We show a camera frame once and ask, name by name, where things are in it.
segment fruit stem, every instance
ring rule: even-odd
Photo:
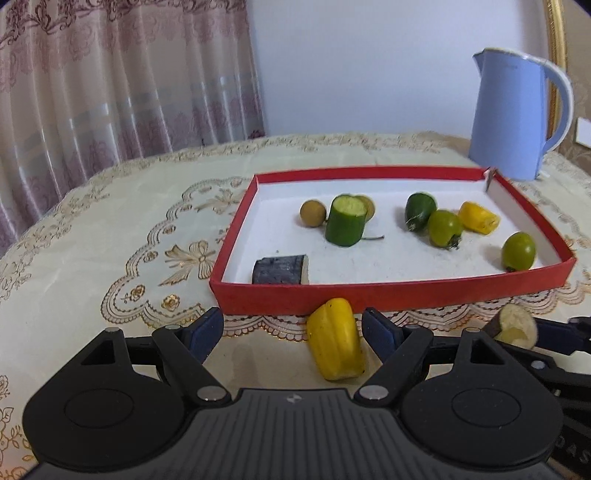
[[[447,244],[447,247],[448,248],[455,248],[457,250],[461,239],[462,239],[461,235],[452,235],[452,237],[449,239],[449,243]]]

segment kettle handle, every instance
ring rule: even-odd
[[[542,66],[548,79],[558,88],[562,100],[562,115],[560,117],[560,122],[558,123],[556,132],[554,132],[552,137],[550,137],[550,139],[544,144],[544,147],[542,148],[542,154],[544,154],[547,151],[555,149],[569,132],[570,124],[573,122],[574,116],[574,94],[570,80],[561,68],[550,61],[545,61]]]

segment pink patterned curtain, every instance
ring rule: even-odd
[[[246,0],[0,11],[0,254],[104,168],[262,134]]]

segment cut vegetable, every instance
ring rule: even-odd
[[[367,208],[351,195],[339,195],[330,206],[325,238],[339,247],[351,247],[361,240]]]
[[[413,193],[408,197],[404,209],[404,221],[409,232],[421,232],[427,226],[429,217],[437,210],[437,202],[428,193]]]
[[[462,203],[457,215],[468,230],[482,235],[494,232],[501,222],[498,215],[474,202]]]
[[[252,269],[252,283],[307,285],[308,256],[266,257],[257,260]]]
[[[363,373],[359,332],[347,300],[326,302],[308,317],[306,329],[312,355],[325,379],[342,380]]]
[[[356,197],[365,204],[365,208],[367,208],[368,210],[368,214],[365,216],[365,223],[367,223],[375,215],[374,201],[371,198],[366,197],[365,195],[357,195]]]
[[[495,340],[525,349],[532,349],[538,341],[538,326],[525,308],[509,303],[482,329]]]

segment eggplant piece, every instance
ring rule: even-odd
[[[266,285],[307,285],[308,256],[265,257],[252,269],[252,283]]]

